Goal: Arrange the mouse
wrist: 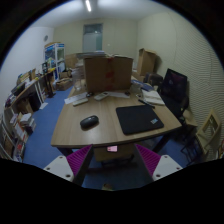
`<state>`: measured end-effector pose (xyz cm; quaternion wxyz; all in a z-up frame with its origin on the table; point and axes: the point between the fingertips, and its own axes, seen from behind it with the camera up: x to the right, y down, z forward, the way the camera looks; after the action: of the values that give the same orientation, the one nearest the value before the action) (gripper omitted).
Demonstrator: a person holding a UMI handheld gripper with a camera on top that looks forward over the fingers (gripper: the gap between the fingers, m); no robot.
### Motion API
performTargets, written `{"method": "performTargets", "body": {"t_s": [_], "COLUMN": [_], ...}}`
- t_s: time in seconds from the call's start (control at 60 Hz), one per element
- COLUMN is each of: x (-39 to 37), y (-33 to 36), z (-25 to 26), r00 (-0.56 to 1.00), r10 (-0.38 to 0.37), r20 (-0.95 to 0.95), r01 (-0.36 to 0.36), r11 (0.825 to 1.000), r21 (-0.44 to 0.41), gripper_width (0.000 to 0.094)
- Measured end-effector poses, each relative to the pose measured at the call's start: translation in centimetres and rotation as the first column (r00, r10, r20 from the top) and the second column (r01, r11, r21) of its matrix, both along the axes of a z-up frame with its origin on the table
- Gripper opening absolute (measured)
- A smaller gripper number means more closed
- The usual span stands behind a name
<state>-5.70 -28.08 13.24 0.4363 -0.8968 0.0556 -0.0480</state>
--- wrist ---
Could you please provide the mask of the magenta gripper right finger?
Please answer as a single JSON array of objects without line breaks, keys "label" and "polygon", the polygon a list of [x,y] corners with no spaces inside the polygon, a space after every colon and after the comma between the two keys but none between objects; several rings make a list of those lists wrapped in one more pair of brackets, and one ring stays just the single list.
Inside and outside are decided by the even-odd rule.
[{"label": "magenta gripper right finger", "polygon": [[169,155],[160,156],[139,144],[136,144],[135,147],[146,167],[146,170],[154,181],[182,169],[182,167]]}]

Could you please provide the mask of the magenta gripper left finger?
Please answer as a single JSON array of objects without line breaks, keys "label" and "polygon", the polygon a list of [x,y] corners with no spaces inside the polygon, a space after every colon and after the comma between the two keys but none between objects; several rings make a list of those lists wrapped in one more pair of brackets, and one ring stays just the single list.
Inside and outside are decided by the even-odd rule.
[{"label": "magenta gripper left finger", "polygon": [[93,146],[88,145],[68,156],[58,156],[44,170],[81,186],[92,157]]}]

